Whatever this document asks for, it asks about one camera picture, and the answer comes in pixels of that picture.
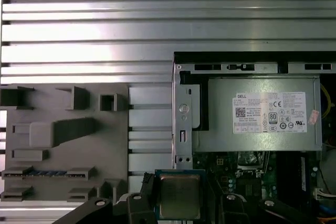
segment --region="metal side panel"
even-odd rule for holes
[[[2,84],[129,84],[130,191],[143,172],[171,167],[174,52],[336,50],[336,0],[4,0],[0,8]],[[1,216],[58,216],[35,204]]]

